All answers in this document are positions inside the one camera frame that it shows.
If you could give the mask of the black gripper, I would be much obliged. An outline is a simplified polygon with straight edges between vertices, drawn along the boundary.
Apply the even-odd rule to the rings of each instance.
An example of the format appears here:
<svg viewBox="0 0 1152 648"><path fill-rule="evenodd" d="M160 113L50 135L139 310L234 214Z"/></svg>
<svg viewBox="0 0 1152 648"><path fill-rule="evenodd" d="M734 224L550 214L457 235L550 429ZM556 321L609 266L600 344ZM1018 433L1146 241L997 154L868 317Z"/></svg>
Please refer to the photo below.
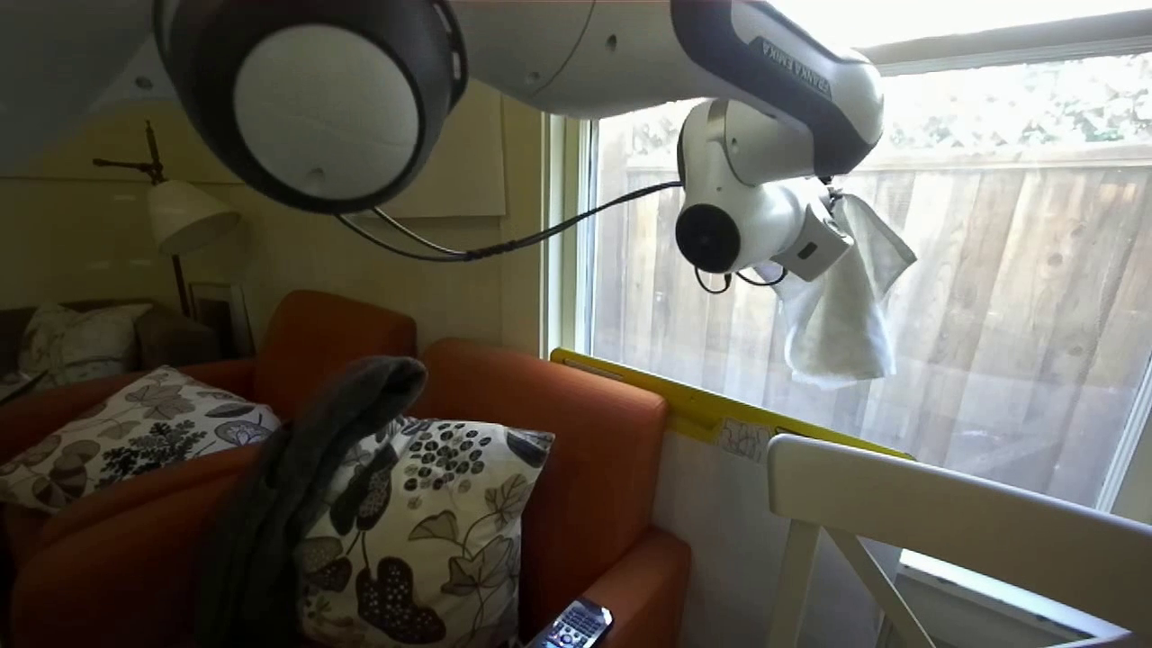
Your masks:
<svg viewBox="0 0 1152 648"><path fill-rule="evenodd" d="M794 241L783 250L783 266L801 281L817 281L848 248L854 248L854 237L830 220L826 206L810 201L801 208Z"/></svg>

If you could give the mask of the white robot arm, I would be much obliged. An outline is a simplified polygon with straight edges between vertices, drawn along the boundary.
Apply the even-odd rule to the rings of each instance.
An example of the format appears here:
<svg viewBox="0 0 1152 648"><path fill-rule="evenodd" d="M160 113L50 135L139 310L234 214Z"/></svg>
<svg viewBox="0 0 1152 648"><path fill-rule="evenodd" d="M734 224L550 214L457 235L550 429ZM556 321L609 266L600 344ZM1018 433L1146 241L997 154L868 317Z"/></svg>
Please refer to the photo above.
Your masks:
<svg viewBox="0 0 1152 648"><path fill-rule="evenodd" d="M306 212L396 196L466 82L550 113L681 100L681 254L812 281L854 235L826 184L883 141L878 68L771 0L150 0L208 149Z"/></svg>

